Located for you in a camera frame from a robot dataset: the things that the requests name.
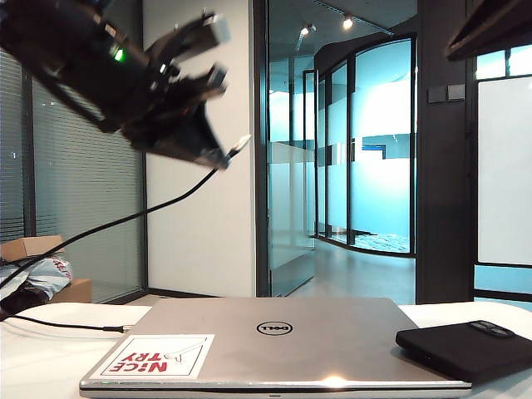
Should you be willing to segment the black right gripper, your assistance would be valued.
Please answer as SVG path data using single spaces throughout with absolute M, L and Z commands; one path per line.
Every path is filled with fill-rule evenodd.
M 449 41 L 448 61 L 531 44 L 531 1 L 481 1 Z

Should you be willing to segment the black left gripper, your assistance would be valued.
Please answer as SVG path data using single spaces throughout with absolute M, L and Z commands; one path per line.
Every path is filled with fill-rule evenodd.
M 224 153 L 205 114 L 206 101 L 225 92 L 226 70 L 213 65 L 199 76 L 181 76 L 171 65 L 113 62 L 105 69 L 103 131 L 120 131 L 147 153 L 227 169 Z

